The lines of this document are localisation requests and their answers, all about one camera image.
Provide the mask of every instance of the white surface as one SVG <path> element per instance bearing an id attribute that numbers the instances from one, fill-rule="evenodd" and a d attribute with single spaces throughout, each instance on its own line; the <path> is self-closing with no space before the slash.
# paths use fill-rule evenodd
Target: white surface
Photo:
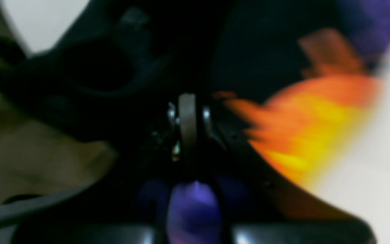
<path id="1" fill-rule="evenodd" d="M 11 28 L 29 54 L 51 48 L 88 0 L 0 0 Z M 379 244 L 390 244 L 390 63 L 381 108 L 339 166 L 311 190 L 366 220 Z"/>
<path id="2" fill-rule="evenodd" d="M 52 48 L 88 0 L 0 0 L 1 10 L 24 52 L 34 55 Z"/>

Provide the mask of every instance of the purple object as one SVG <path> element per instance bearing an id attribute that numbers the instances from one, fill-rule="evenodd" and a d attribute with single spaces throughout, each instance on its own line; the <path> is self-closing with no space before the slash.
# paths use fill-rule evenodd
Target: purple object
<path id="1" fill-rule="evenodd" d="M 172 190 L 167 234 L 171 244 L 221 243 L 221 211 L 209 185 L 192 182 Z"/>
<path id="2" fill-rule="evenodd" d="M 390 0 L 337 0 L 348 39 L 374 65 L 390 46 Z"/>

